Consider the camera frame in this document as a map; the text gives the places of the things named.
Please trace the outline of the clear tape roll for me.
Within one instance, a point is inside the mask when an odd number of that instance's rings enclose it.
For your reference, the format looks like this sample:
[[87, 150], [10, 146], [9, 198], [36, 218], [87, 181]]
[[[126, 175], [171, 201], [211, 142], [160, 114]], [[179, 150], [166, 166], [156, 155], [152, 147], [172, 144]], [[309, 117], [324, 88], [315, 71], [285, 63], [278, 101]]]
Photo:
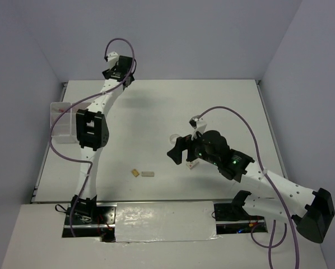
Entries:
[[178, 137], [179, 137], [178, 134], [172, 134], [172, 135], [170, 136], [169, 140], [170, 140], [170, 142], [171, 142], [172, 144], [174, 144], [174, 143], [176, 143], [176, 140], [177, 140]]

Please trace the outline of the yellow eraser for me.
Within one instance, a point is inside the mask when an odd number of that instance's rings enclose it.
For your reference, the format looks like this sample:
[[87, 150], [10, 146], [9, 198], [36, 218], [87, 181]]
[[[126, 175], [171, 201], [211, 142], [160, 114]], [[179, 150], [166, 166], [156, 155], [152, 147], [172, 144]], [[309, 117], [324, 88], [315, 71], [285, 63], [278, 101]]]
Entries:
[[131, 173], [133, 174], [134, 177], [138, 177], [140, 175], [139, 171], [136, 169], [131, 170]]

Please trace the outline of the grey eraser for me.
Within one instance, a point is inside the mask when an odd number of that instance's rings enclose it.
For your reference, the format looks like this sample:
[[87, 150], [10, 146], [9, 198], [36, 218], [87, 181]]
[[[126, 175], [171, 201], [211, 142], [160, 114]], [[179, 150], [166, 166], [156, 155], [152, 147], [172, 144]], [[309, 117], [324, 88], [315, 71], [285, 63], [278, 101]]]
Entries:
[[155, 173], [153, 171], [142, 171], [141, 176], [142, 177], [154, 177]]

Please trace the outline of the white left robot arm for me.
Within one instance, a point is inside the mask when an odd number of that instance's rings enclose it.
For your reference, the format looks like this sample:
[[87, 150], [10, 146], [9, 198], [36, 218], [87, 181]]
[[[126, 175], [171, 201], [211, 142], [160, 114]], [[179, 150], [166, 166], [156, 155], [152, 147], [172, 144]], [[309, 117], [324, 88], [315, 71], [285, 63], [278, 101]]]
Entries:
[[73, 214], [87, 224], [94, 222], [98, 216], [96, 177], [101, 152], [109, 140], [106, 116], [116, 99], [134, 81], [135, 59], [113, 53], [106, 59], [109, 68], [103, 72], [105, 81], [100, 95], [93, 98], [87, 108], [76, 112], [76, 136], [83, 162], [71, 206]]

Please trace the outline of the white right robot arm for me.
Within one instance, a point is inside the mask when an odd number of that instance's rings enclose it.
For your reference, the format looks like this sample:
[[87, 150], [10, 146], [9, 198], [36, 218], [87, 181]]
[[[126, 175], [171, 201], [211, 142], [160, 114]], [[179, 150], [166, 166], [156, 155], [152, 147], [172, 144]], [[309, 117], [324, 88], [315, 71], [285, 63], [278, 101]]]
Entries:
[[232, 214], [237, 219], [263, 216], [286, 224], [293, 222], [297, 232], [307, 240], [322, 243], [335, 216], [332, 195], [323, 188], [317, 191], [298, 185], [267, 169], [262, 169], [252, 157], [231, 149], [218, 131], [178, 137], [167, 152], [174, 163], [201, 159], [217, 167], [228, 180], [241, 186], [231, 201]]

